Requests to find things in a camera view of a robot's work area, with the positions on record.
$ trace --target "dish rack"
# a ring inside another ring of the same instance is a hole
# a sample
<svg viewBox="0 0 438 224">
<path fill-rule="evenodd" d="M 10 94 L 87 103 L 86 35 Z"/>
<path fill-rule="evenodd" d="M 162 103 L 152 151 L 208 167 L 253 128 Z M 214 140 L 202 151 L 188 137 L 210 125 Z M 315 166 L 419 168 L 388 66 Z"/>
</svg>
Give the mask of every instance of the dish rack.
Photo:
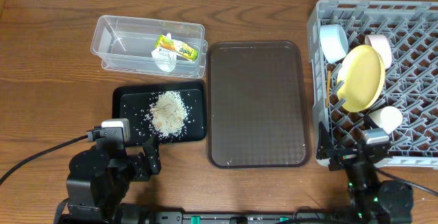
<svg viewBox="0 0 438 224">
<path fill-rule="evenodd" d="M 385 85 L 367 110 L 349 113 L 337 98 L 339 61 L 329 64 L 319 42 L 321 25 L 340 24 L 349 50 L 364 44 L 365 35 L 383 34 L 393 54 Z M 438 3 L 414 1 L 320 0 L 307 21 L 309 59 L 313 71 L 312 107 L 314 141 L 324 123 L 335 147 L 348 147 L 360 139 L 363 116 L 392 105 L 403 122 L 390 134 L 388 158 L 376 166 L 421 166 L 438 169 Z M 327 71 L 331 71 L 326 107 Z M 327 166 L 328 160 L 317 160 Z"/>
</svg>

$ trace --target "rice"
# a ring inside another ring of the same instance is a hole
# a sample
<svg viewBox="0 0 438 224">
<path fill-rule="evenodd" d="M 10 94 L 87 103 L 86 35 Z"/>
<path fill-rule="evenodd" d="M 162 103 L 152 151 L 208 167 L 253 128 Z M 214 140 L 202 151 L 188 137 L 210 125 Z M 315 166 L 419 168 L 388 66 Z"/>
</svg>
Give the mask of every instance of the rice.
<svg viewBox="0 0 438 224">
<path fill-rule="evenodd" d="M 151 119 L 153 129 L 162 138 L 179 136 L 184 128 L 184 121 L 188 118 L 187 108 L 177 91 L 167 91 L 157 98 L 156 103 L 151 104 L 151 115 L 145 115 Z"/>
</svg>

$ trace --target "white cup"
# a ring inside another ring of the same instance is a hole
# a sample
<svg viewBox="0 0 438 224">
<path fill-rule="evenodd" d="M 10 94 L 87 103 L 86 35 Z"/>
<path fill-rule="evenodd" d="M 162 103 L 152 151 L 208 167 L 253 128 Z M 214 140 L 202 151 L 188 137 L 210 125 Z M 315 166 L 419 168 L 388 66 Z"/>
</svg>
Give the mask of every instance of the white cup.
<svg viewBox="0 0 438 224">
<path fill-rule="evenodd" d="M 368 115 L 387 134 L 392 133 L 403 122 L 403 114 L 399 109 L 388 106 Z"/>
<path fill-rule="evenodd" d="M 371 46 L 378 54 L 381 55 L 385 69 L 391 67 L 392 52 L 389 41 L 385 35 L 367 35 L 365 44 Z"/>
<path fill-rule="evenodd" d="M 348 41 L 341 25 L 323 25 L 320 28 L 322 52 L 328 63 L 342 60 L 348 53 Z"/>
</svg>

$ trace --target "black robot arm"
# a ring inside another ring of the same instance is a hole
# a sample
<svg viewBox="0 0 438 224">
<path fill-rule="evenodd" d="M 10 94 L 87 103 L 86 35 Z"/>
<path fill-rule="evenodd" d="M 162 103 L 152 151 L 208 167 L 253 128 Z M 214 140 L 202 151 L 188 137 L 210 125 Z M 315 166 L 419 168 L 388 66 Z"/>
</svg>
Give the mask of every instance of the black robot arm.
<svg viewBox="0 0 438 224">
<path fill-rule="evenodd" d="M 352 148 L 336 149 L 329 133 L 320 123 L 317 159 L 329 159 L 330 171 L 345 169 L 348 176 L 351 216 L 360 223 L 410 223 L 413 189 L 409 185 L 389 180 L 380 182 L 374 163 L 387 156 L 390 137 L 382 128 L 365 117 L 362 139 Z"/>
<path fill-rule="evenodd" d="M 158 141 L 152 136 L 142 144 L 144 153 L 127 155 L 129 139 L 127 119 L 104 121 L 88 131 L 88 141 L 96 145 L 70 161 L 69 214 L 58 216 L 55 223 L 153 223 L 147 209 L 120 202 L 132 181 L 146 182 L 161 171 Z"/>
</svg>

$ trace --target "yellow plate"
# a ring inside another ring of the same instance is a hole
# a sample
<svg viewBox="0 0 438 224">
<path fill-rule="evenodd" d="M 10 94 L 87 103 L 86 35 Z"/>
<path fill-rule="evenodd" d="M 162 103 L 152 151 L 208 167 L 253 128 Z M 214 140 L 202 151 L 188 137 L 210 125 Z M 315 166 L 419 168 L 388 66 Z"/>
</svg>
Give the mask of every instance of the yellow plate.
<svg viewBox="0 0 438 224">
<path fill-rule="evenodd" d="M 349 112 L 360 112 L 369 108 L 382 92 L 385 82 L 385 65 L 382 57 L 368 45 L 355 47 L 342 62 L 337 82 L 344 85 L 337 91 L 342 105 Z"/>
</svg>

